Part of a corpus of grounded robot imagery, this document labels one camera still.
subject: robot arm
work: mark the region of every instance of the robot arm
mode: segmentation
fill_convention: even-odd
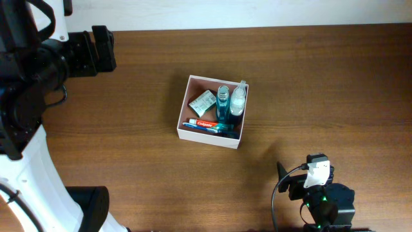
[[[306,163],[296,169],[308,170],[308,174],[291,177],[280,162],[277,163],[279,182],[272,194],[272,218],[275,231],[277,223],[274,215],[273,201],[276,189],[280,193],[289,189],[289,199],[303,199],[301,212],[307,206],[315,224],[305,222],[304,232],[360,232],[369,229],[351,230],[352,218],[355,216],[355,191],[343,184],[332,183],[335,168],[330,165],[328,157],[322,153],[308,155]]]
[[[28,3],[48,18],[44,28]],[[0,0],[0,195],[25,231],[127,231],[108,213],[107,188],[64,187],[48,152],[41,115],[56,104],[44,96],[65,91],[68,77],[116,68],[105,26],[92,28],[95,44],[87,32],[67,33],[68,3]]]

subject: colgate toothpaste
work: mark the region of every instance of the colgate toothpaste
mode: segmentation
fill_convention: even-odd
[[[233,130],[233,125],[231,124],[208,122],[208,121],[203,121],[203,120],[198,120],[198,119],[189,119],[189,123],[193,125],[201,126],[204,128],[212,128],[216,130],[225,130],[225,131]]]

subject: toothbrush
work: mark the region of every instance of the toothbrush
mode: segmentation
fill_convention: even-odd
[[[239,138],[239,134],[236,133],[236,132],[233,132],[233,131],[221,131],[221,130],[216,130],[216,129],[212,129],[212,128],[204,128],[203,126],[194,125],[194,124],[191,124],[191,123],[188,123],[188,122],[184,122],[183,125],[187,126],[188,128],[199,129],[199,130],[207,131],[207,132],[211,132],[211,133],[222,133],[222,134],[233,136],[235,138]]]
[[[216,130],[216,129],[212,129],[212,128],[204,128],[202,126],[193,125],[193,124],[190,124],[188,122],[184,122],[183,125],[187,126],[188,128],[199,129],[199,130],[207,131],[207,132],[211,132],[211,133],[221,133],[220,130]]]

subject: wood grain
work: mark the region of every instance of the wood grain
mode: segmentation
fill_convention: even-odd
[[[335,181],[356,192],[355,227],[410,231],[412,24],[115,38],[115,72],[68,80],[67,103],[48,110],[44,126],[65,185],[107,186],[121,224],[133,231],[272,230],[276,162],[291,169],[322,151]],[[190,74],[249,83],[238,150],[178,139]],[[277,196],[281,227],[303,226],[300,204]],[[0,231],[21,231],[3,202]]]

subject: cardboard box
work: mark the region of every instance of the cardboard box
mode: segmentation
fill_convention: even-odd
[[[216,146],[223,146],[226,148],[237,149],[242,138],[243,132],[243,123],[245,120],[246,114],[246,105],[247,105],[247,95],[249,85],[246,84],[246,102],[245,110],[243,112],[243,118],[241,123],[234,128],[234,131],[239,133],[239,139],[231,139],[223,137],[220,134],[213,134],[206,131],[201,131],[193,128],[188,128],[183,125],[183,122],[189,122],[189,119],[199,119],[194,112],[188,107],[188,104],[195,100],[197,96],[206,90],[218,91],[219,86],[225,85],[229,87],[229,93],[232,95],[233,90],[239,85],[239,83],[231,81],[221,81],[217,79],[211,79],[206,77],[198,77],[191,75],[189,77],[189,82],[187,83],[185,97],[183,99],[182,109],[180,110],[180,117],[178,121],[178,134],[180,139],[190,140],[194,142],[202,142],[206,144],[212,144]],[[208,111],[203,115],[201,120],[216,122],[216,107],[213,107],[212,110]]]

